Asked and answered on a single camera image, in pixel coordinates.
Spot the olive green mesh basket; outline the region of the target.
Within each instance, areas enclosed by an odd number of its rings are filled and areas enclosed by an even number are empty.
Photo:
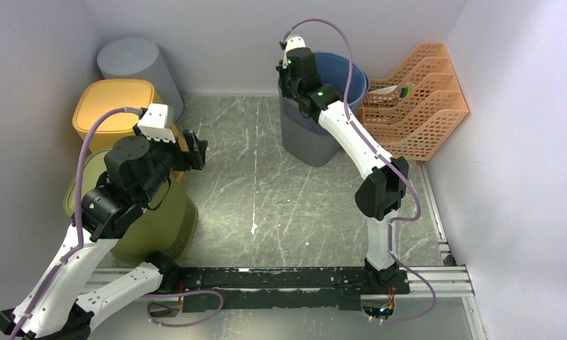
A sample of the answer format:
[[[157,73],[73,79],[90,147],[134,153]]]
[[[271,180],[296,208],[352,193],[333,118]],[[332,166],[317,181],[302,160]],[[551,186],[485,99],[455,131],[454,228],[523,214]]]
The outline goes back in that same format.
[[[151,181],[155,194],[141,188],[127,191],[110,181],[104,158],[109,149],[91,153],[77,166],[76,177],[64,198],[71,218],[81,208],[82,228],[69,228],[73,245],[111,240],[111,253],[120,261],[138,265],[162,253],[178,262],[185,256],[198,223],[196,204],[179,181],[170,176]]]

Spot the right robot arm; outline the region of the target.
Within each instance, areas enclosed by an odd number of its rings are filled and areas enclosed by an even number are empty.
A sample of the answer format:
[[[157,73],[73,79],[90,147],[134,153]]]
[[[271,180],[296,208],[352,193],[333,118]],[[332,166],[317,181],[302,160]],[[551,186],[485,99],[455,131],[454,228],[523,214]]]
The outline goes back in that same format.
[[[399,265],[393,258],[393,227],[406,192],[408,163],[393,158],[371,137],[332,84],[318,73],[308,47],[286,48],[277,66],[283,97],[333,136],[351,157],[362,184],[354,194],[368,225],[365,282],[373,293],[383,293],[393,282]]]

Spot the blue plastic bucket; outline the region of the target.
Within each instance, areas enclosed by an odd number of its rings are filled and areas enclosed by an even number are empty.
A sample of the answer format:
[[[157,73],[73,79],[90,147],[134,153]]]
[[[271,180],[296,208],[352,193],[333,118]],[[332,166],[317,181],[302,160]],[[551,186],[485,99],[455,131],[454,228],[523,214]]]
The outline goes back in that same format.
[[[341,94],[347,87],[349,60],[331,52],[315,52],[315,60],[322,82],[333,84]],[[369,79],[364,71],[356,64],[352,67],[352,77],[347,101],[353,114],[361,108],[363,98],[369,90]]]

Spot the light grey plastic bucket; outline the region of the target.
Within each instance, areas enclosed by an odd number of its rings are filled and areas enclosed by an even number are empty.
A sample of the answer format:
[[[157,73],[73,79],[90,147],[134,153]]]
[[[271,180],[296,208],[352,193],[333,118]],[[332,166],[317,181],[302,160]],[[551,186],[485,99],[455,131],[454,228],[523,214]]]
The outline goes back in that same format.
[[[174,109],[174,122],[185,113],[185,101],[155,42],[139,36],[112,40],[96,56],[106,79],[141,79],[152,83],[162,101]]]

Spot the dark grey mesh basket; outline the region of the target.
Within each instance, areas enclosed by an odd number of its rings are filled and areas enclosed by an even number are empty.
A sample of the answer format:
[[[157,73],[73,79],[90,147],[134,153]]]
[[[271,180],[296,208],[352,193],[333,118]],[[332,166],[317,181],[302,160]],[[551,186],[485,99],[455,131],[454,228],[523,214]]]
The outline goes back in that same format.
[[[326,165],[341,150],[339,142],[313,119],[304,117],[297,103],[278,90],[283,147],[309,166]]]

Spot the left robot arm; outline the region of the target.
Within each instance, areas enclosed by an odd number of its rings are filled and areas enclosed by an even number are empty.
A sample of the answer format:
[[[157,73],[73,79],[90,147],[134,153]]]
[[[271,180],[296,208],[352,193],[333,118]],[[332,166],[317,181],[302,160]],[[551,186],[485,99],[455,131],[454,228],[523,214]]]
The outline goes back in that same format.
[[[0,311],[11,339],[87,339],[142,295],[173,293],[178,262],[197,225],[188,198],[171,192],[172,172],[201,170],[208,143],[188,145],[139,133],[114,144],[96,186],[77,201],[72,225],[43,277],[17,307]]]

